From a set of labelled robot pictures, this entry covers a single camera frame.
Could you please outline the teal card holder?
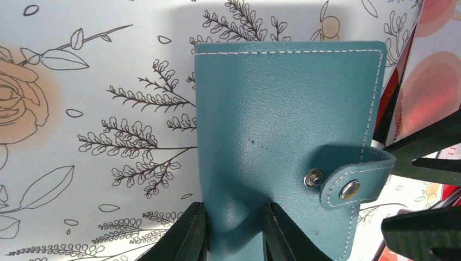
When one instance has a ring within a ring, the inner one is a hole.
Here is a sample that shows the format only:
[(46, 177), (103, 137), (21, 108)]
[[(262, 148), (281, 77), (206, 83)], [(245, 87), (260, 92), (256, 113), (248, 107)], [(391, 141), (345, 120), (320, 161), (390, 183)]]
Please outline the teal card holder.
[(380, 41), (201, 43), (194, 48), (198, 167), (209, 260), (263, 259), (278, 203), (332, 260), (395, 157), (373, 148)]

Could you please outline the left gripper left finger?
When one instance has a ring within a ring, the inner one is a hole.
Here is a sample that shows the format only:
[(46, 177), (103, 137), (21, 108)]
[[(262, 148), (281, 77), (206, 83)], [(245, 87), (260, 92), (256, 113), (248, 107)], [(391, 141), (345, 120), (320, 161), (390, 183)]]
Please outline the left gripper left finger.
[(139, 261), (198, 261), (207, 259), (207, 222), (202, 202), (193, 202)]

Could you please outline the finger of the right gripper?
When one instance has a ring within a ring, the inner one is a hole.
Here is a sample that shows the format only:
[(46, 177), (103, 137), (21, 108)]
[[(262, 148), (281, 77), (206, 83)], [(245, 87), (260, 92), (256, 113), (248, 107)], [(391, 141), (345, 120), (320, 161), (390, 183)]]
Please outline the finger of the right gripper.
[(460, 110), (384, 148), (396, 157), (392, 174), (460, 186), (460, 160), (426, 156), (460, 144)]
[(411, 260), (460, 260), (460, 206), (386, 218), (381, 231), (389, 250)]

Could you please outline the floral patterned table mat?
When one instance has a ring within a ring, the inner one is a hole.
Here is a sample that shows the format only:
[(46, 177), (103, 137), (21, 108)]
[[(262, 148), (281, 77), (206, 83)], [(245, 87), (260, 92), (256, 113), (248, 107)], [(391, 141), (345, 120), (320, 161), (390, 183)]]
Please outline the floral patterned table mat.
[[(197, 44), (380, 41), (380, 105), (423, 3), (1, 1), (1, 260), (138, 260), (203, 202)], [(399, 207), (427, 188), (387, 181)], [(347, 260), (381, 242), (378, 198)]]

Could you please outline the pile of red cards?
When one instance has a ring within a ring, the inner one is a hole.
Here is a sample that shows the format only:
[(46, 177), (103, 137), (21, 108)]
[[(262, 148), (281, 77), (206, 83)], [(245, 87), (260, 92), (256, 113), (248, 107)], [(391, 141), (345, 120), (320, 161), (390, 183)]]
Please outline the pile of red cards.
[[(379, 106), (377, 127), (375, 128), (374, 138), (380, 145), (386, 145), (396, 141), (401, 133), (401, 116), (400, 110), (397, 111), (397, 123), (394, 123), (395, 108), (400, 107), (399, 92), (404, 75), (407, 59), (409, 57), (412, 41), (414, 38), (412, 32), (408, 38), (407, 43), (404, 45), (400, 58), (397, 60), (393, 73), (391, 74), (388, 83), (384, 89), (381, 97), (381, 104)], [(431, 194), (425, 192), (423, 200), (426, 202), (426, 207), (429, 209), (436, 208), (451, 208), (457, 206), (460, 200), (460, 188), (451, 185), (432, 184)]]

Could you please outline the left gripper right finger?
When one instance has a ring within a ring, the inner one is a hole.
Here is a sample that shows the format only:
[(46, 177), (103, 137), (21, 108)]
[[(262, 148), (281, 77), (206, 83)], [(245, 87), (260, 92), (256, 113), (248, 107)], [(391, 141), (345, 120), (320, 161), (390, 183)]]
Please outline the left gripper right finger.
[(332, 261), (275, 202), (263, 208), (263, 247), (265, 260)]

